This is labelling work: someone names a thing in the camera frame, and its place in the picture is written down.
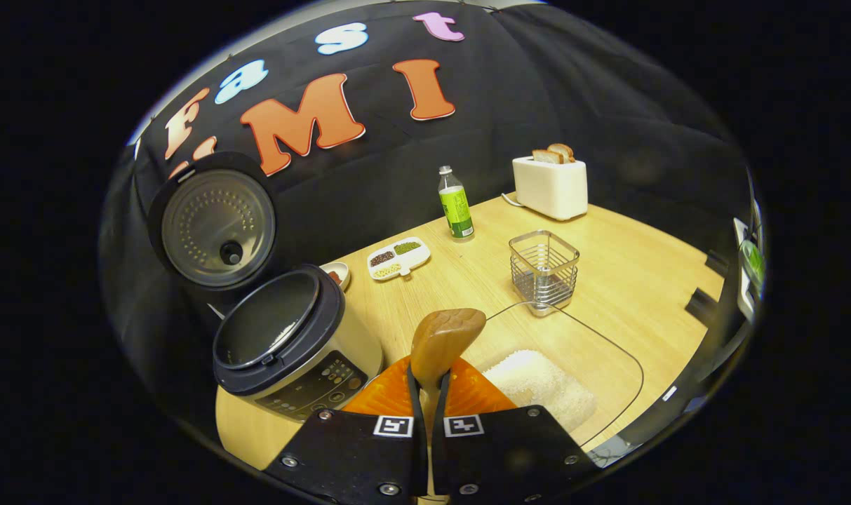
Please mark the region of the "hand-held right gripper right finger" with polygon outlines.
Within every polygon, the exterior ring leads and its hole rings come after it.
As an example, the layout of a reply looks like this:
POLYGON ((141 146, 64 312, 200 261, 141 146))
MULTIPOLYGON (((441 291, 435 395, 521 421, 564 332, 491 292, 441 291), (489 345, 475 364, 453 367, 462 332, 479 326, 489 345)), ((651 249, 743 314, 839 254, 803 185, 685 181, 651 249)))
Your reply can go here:
POLYGON ((434 493, 448 503, 547 504, 601 476, 544 406, 445 415, 456 383, 441 378, 432 429, 434 493))

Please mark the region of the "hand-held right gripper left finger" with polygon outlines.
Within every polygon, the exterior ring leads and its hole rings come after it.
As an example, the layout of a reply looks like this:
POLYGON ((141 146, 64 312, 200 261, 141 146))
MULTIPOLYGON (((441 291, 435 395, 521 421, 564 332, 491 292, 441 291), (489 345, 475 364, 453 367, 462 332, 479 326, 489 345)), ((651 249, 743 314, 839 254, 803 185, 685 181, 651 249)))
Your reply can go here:
POLYGON ((364 409, 314 412, 264 474, 312 501, 415 504, 428 493, 427 435, 419 384, 399 359, 372 380, 364 409))

